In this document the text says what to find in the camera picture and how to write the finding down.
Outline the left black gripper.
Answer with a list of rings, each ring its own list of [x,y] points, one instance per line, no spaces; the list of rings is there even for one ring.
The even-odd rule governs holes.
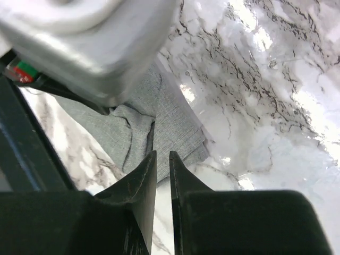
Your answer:
[[[109,108],[90,102],[69,90],[63,84],[38,72],[31,65],[17,57],[13,50],[1,54],[1,74],[17,87],[37,89],[52,95],[77,101],[95,112],[107,116]]]

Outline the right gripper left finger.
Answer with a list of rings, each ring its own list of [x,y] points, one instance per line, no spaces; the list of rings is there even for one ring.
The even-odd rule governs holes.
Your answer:
[[[104,223],[103,242],[113,254],[150,254],[154,223],[157,153],[95,195]]]

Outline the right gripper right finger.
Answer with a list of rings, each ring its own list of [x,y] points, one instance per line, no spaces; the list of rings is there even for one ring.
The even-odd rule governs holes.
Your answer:
[[[212,189],[188,170],[176,151],[169,153],[169,169],[175,254],[191,254],[191,220],[186,196],[192,192],[205,192]]]

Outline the grey cloth napkin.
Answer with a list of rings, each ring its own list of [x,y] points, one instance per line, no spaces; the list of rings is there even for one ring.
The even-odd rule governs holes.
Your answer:
[[[83,104],[56,97],[59,105],[99,143],[124,173],[134,170],[152,150],[157,152],[157,180],[169,176],[169,153],[190,166],[208,157],[205,136],[168,78],[152,64],[128,101],[101,115]]]

